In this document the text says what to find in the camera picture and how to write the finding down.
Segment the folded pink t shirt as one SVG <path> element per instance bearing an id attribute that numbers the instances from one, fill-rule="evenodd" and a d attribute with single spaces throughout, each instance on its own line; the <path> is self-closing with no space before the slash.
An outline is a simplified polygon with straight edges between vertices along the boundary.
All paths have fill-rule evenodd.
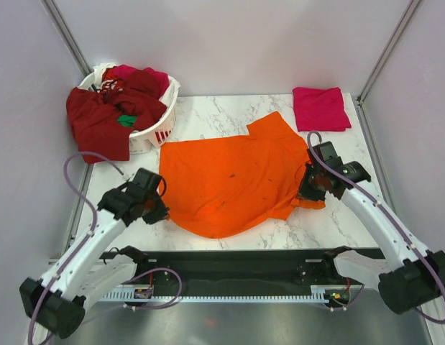
<path id="1" fill-rule="evenodd" d="M 344 132 L 352 128 L 338 87 L 294 88 L 293 111 L 299 132 Z"/>

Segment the pink shirt in basket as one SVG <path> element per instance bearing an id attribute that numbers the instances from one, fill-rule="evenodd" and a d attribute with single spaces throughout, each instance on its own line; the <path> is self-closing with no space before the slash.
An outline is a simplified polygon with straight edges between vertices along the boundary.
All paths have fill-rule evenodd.
<path id="1" fill-rule="evenodd" d="M 144 91 L 156 99 L 159 99 L 170 85 L 167 73 L 150 67 L 140 70 L 128 65 L 119 65 L 112 68 L 112 73 L 124 81 L 127 88 Z"/>

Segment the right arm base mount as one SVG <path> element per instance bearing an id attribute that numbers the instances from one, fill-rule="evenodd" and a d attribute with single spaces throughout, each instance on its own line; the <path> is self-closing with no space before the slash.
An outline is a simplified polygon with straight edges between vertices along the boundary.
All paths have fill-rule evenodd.
<path id="1" fill-rule="evenodd" d="M 306 258 L 298 263 L 298 274 L 302 285 L 347 285 L 357 281 L 340 275 L 334 259 L 338 252 L 325 251 L 319 258 Z"/>

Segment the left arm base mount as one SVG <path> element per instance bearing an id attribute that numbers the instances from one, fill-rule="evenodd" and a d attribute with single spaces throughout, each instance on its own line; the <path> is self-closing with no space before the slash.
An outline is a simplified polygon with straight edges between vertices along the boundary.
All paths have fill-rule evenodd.
<path id="1" fill-rule="evenodd" d="M 154 287 L 155 284 L 170 285 L 172 282 L 178 282 L 177 277 L 169 267 L 158 267 L 155 259 L 146 252 L 127 246 L 120 249 L 117 254 L 121 255 L 122 258 L 131 259 L 135 265 L 132 278 L 129 278 L 125 284 L 149 283 Z"/>

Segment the white patterned shirt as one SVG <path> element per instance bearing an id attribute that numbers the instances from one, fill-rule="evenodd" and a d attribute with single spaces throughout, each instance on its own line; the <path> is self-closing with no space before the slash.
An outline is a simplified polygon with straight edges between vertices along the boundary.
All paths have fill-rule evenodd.
<path id="1" fill-rule="evenodd" d="M 110 91 L 123 91 L 123 80 L 114 74 L 116 63 L 101 63 L 93 67 L 94 82 L 91 89 L 97 93 L 105 94 Z"/>

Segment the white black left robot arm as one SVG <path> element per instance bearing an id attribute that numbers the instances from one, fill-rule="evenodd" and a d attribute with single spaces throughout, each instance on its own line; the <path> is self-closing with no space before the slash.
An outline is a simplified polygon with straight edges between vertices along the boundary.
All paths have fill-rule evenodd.
<path id="1" fill-rule="evenodd" d="M 47 272 L 20 285 L 24 310 L 31 319 L 28 341 L 33 340 L 35 325 L 68 338 L 103 295 L 125 280 L 144 282 L 149 277 L 146 255 L 133 246 L 120 249 L 96 274 L 89 272 L 113 240 L 136 220 L 151 225 L 168 218 L 169 209 L 162 200 L 166 188 L 163 176 L 138 169 L 131 180 L 103 194 L 88 228 Z"/>

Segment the white plastic laundry basket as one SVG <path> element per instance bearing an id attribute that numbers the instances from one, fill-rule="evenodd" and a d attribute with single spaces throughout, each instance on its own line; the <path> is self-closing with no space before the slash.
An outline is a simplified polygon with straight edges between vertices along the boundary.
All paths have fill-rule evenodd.
<path id="1" fill-rule="evenodd" d="M 146 153 L 151 147 L 160 147 L 163 145 L 168 140 L 175 126 L 175 105 L 179 94 L 180 83 L 171 75 L 168 75 L 168 78 L 170 85 L 164 95 L 160 97 L 160 101 L 167 106 L 167 110 L 160 120 L 149 129 L 134 131 L 129 135 L 130 157 L 133 154 Z M 91 89 L 92 82 L 94 82 L 93 73 L 87 75 L 77 88 L 93 91 Z"/>

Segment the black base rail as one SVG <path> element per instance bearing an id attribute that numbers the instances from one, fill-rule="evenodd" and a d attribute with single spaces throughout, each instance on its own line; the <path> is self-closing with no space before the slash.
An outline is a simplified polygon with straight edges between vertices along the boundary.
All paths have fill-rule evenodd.
<path id="1" fill-rule="evenodd" d="M 169 267 L 178 282 L 155 284 L 159 296 L 305 295 L 313 285 L 302 285 L 298 263 L 319 258 L 327 249 L 270 249 L 146 252 L 158 267 Z M 359 280 L 347 285 L 356 287 Z"/>

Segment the dark red t shirt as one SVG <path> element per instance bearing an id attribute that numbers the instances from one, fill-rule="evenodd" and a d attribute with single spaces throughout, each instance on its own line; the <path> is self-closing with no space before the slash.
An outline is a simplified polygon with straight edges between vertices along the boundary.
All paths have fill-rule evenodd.
<path id="1" fill-rule="evenodd" d="M 144 91 L 127 88 L 101 94 L 75 87 L 66 101 L 68 122 L 81 152 L 95 152 L 114 161 L 130 157 L 129 135 L 155 125 L 167 106 Z M 137 118 L 132 128 L 122 126 L 122 114 Z"/>

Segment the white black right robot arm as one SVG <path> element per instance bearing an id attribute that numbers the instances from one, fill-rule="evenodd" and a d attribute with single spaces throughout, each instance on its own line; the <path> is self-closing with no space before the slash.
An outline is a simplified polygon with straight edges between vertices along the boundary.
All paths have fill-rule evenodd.
<path id="1" fill-rule="evenodd" d="M 324 201 L 331 194 L 362 222 L 383 257 L 373 259 L 346 246 L 325 253 L 321 274 L 328 282 L 355 280 L 380 294 L 385 305 L 400 315 L 418 311 L 437 298 L 445 304 L 445 252 L 432 252 L 378 193 L 370 174 L 356 162 L 343 163 L 331 142 L 309 145 L 310 158 L 298 198 Z M 445 316 L 425 319 L 445 324 Z"/>

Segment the green cloth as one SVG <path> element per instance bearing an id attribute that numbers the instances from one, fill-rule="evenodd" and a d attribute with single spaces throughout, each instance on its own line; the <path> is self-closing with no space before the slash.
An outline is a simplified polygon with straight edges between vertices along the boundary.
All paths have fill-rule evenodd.
<path id="1" fill-rule="evenodd" d="M 117 122 L 121 124 L 123 127 L 132 128 L 137 118 L 135 116 L 130 116 L 126 114 L 122 114 L 117 118 Z"/>

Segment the orange t shirt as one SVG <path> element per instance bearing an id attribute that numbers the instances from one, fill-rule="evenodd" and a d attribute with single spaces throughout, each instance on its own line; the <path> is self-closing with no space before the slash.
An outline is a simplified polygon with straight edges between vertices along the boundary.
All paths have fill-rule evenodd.
<path id="1" fill-rule="evenodd" d="M 325 208 L 323 201 L 297 195 L 309 162 L 307 144 L 282 115 L 273 112 L 247 129 L 247 135 L 162 146 L 159 172 L 172 222 L 221 239 L 267 219 L 286 220 L 296 208 Z"/>

